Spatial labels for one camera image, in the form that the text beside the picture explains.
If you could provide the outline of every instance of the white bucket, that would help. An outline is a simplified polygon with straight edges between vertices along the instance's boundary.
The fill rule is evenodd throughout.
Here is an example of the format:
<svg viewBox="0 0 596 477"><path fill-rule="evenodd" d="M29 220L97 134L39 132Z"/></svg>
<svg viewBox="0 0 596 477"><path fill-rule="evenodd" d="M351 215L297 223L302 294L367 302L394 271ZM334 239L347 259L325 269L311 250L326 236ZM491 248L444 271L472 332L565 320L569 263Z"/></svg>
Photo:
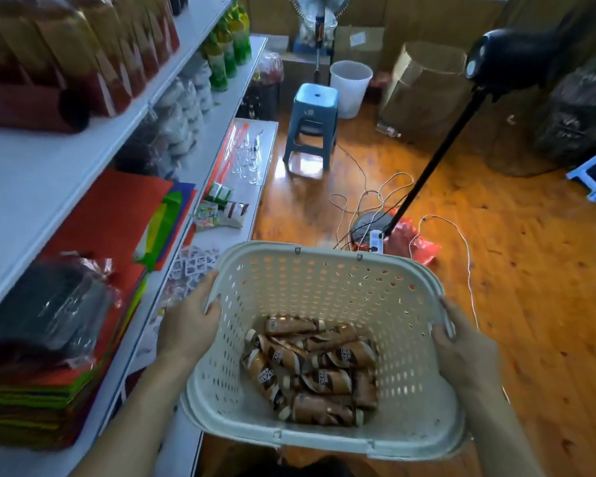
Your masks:
<svg viewBox="0 0 596 477"><path fill-rule="evenodd" d="M373 71L363 63L341 60L331 65L331 83L329 86L340 92L338 117L353 119L360 111L360 105L367 91Z"/></svg>

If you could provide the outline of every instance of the hand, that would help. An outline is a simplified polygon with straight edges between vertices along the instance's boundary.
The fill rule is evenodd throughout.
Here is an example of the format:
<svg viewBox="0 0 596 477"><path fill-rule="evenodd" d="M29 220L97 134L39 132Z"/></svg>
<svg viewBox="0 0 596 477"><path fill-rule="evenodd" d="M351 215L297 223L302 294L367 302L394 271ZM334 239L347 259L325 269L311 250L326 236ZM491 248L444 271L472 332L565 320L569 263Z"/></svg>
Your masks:
<svg viewBox="0 0 596 477"><path fill-rule="evenodd" d="M221 319L221 304L215 299L207 314L207 301L219 272L211 271L182 302L166 311L157 339L157 357L183 364L190 374L214 343Z"/></svg>
<svg viewBox="0 0 596 477"><path fill-rule="evenodd" d="M474 328L468 317L445 296L440 301L455 325L450 339L443 325L433 325L431 335L437 349L439 372L462 401L475 394L499 393L501 374L497 343Z"/></svg>

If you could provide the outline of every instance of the wooden floor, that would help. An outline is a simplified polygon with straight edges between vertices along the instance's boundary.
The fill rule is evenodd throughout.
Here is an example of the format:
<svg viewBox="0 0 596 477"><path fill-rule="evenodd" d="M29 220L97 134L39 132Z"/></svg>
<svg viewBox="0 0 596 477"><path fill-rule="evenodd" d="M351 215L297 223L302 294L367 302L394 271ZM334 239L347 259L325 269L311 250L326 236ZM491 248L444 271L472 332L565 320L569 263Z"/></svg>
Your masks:
<svg viewBox="0 0 596 477"><path fill-rule="evenodd" d="M334 246L341 211L328 202L330 195L345 195L355 209L364 188L362 173L342 148L364 169L369 189L397 171L419 176L429 153L378 134L373 126L374 108L363 107L358 118L341 121L329 173L322 174L322 160L294 154L292 174L281 160L284 121L254 239ZM406 183L398 176L384 194ZM499 342L510 400L548 474L556 477L596 477L596 205L585 195L563 172L502 176L458 144L407 212L415 224L425 214L446 217L468 239L482 330ZM388 206L397 199L391 197ZM363 207L376 203L369 196ZM340 237L347 226L345 219ZM467 256L459 234L437 219L424 223L422 234L442 246L431 269L469 313ZM225 444L207 436L201 466L220 458ZM297 466L323 455L286 452ZM380 476L479 475L472 446L445 462L367 462Z"/></svg>

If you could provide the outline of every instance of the white plastic basket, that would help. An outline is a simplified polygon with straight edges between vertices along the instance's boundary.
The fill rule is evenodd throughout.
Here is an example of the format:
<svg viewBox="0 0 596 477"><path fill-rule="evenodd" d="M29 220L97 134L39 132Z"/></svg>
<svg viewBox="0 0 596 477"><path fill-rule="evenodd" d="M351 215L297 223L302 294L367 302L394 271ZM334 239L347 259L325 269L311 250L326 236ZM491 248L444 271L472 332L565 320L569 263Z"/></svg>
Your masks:
<svg viewBox="0 0 596 477"><path fill-rule="evenodd" d="M443 288L428 268L401 257L269 242L233 247L217 267L210 299L221 299L221 325L182 396L193 423L233 440L386 460L431 460L459 449L465 413L438 373L429 334L432 323L451 335L453 328L437 299ZM379 353L379 408L365 425L278 420L240 365L247 330L276 314L368 329Z"/></svg>

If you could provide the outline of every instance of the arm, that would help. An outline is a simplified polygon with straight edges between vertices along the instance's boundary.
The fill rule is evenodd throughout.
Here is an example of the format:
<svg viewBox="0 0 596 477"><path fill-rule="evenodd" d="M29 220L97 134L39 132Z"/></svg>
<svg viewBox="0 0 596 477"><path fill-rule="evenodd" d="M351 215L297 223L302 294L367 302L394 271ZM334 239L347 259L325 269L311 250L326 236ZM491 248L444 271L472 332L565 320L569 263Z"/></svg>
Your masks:
<svg viewBox="0 0 596 477"><path fill-rule="evenodd" d="M172 408L200 358L214 342L221 305L203 312L217 272L210 272L159 328L157 358L144 372L118 415L71 477L148 477Z"/></svg>
<svg viewBox="0 0 596 477"><path fill-rule="evenodd" d="M439 369L466 409L485 477L545 477L516 413L501 393L496 342L473 328L447 298L442 304L456 337L448 338L443 326L433 327Z"/></svg>

